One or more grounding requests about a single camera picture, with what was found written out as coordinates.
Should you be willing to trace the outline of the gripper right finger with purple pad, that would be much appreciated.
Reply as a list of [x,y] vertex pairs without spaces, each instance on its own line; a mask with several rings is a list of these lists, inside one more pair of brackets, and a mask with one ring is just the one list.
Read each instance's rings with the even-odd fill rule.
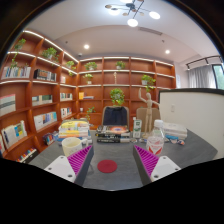
[[137,145],[133,146],[133,156],[143,185],[180,170],[180,167],[169,157],[158,157]]

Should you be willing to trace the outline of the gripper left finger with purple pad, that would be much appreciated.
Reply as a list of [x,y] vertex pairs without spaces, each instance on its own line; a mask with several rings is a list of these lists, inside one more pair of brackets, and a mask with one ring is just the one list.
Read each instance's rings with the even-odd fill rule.
[[45,168],[45,171],[82,186],[93,155],[94,148],[90,145],[68,157],[59,156]]

